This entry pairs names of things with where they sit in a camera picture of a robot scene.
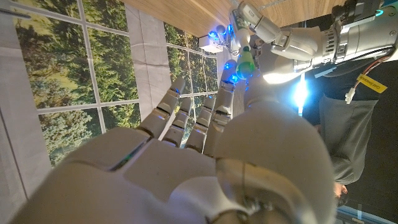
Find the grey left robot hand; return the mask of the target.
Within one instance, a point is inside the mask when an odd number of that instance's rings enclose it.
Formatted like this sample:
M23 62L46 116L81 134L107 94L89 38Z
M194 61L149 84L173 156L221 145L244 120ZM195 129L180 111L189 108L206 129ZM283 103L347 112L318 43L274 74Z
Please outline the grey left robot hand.
M285 83L322 62L319 28L282 30L246 1L229 10L228 26L219 25L205 39L211 53L226 49L236 57L240 80L257 74L269 84Z

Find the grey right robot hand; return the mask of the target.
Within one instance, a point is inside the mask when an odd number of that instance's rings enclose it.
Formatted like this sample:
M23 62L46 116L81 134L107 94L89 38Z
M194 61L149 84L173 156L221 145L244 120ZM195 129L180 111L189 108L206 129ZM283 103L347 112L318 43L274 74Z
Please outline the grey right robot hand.
M315 128L279 103L259 70L245 110L209 99L184 147L188 112L167 125L176 80L135 129L114 128L56 166L13 223L333 223L333 168Z

